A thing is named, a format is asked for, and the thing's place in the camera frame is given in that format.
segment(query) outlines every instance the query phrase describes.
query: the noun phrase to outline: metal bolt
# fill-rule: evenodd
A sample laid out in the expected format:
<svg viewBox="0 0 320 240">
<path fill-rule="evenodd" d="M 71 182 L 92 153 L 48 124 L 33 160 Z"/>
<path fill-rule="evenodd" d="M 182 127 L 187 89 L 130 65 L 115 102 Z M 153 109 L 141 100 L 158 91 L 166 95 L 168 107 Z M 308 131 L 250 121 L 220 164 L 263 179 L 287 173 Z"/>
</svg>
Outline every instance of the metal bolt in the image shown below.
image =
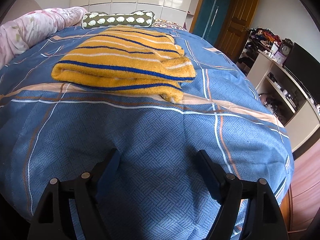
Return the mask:
<svg viewBox="0 0 320 240">
<path fill-rule="evenodd" d="M 232 174 L 232 173 L 227 173 L 226 176 L 227 176 L 228 179 L 235 179 L 236 178 L 236 176 L 234 174 Z"/>
<path fill-rule="evenodd" d="M 90 177 L 90 173 L 88 173 L 88 172 L 84 172 L 81 174 L 81 178 L 83 178 L 83 179 L 87 179 L 89 177 Z"/>
<path fill-rule="evenodd" d="M 50 179 L 50 184 L 54 185 L 58 182 L 56 178 Z"/>
<path fill-rule="evenodd" d="M 267 184 L 267 181 L 265 179 L 259 179 L 259 182 L 262 184 L 262 185 L 266 185 Z"/>
</svg>

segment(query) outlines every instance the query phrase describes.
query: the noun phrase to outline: teal door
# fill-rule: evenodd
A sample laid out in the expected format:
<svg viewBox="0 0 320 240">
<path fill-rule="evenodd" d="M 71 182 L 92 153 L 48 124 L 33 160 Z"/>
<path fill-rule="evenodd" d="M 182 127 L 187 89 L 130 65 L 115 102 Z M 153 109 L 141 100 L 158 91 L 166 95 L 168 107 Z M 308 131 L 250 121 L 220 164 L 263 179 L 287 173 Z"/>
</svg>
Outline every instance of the teal door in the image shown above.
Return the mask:
<svg viewBox="0 0 320 240">
<path fill-rule="evenodd" d="M 203 0 L 193 34 L 214 45 L 231 0 Z"/>
</svg>

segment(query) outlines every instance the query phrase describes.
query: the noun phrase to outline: television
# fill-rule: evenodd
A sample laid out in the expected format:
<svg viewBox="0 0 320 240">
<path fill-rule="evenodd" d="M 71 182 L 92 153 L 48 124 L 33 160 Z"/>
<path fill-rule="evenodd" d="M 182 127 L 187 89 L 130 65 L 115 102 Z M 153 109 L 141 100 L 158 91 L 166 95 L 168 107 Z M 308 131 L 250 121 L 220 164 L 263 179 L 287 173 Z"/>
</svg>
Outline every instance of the television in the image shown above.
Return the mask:
<svg viewBox="0 0 320 240">
<path fill-rule="evenodd" d="M 293 77 L 298 79 L 316 104 L 320 104 L 320 63 L 299 44 L 295 43 L 283 63 Z"/>
</svg>

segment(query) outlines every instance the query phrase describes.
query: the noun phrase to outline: bedsheet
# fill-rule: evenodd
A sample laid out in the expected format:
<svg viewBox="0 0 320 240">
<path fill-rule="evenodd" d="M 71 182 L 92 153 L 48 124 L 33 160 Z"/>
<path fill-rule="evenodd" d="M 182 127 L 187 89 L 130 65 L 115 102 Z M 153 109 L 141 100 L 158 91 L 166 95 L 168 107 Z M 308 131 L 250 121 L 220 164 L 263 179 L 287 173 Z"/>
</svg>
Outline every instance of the bedsheet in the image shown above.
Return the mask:
<svg viewBox="0 0 320 240">
<path fill-rule="evenodd" d="M 0 193 L 25 219 L 51 178 L 74 179 L 114 147 L 120 166 L 110 192 L 98 199 L 114 240 L 206 237 L 219 204 L 194 165 L 201 149 L 241 179 L 265 178 L 281 202 L 293 174 L 286 131 L 237 66 L 202 38 L 150 28 L 171 34 L 195 67 L 196 79 L 182 84 L 178 104 L 51 78 L 63 55 L 103 30 L 65 28 L 0 70 Z M 70 206 L 78 239 L 84 239 Z"/>
</svg>

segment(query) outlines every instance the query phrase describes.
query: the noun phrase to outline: yellow striped sweater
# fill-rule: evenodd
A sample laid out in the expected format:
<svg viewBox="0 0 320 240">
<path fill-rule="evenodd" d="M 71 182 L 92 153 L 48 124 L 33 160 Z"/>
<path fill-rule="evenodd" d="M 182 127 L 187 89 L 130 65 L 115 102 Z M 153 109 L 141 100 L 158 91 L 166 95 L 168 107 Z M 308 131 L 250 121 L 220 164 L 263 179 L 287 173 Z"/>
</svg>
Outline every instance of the yellow striped sweater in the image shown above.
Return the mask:
<svg viewBox="0 0 320 240">
<path fill-rule="evenodd" d="M 179 82 L 196 73 L 184 50 L 166 33 L 112 27 L 83 42 L 53 68 L 52 78 L 123 94 L 182 99 Z"/>
</svg>

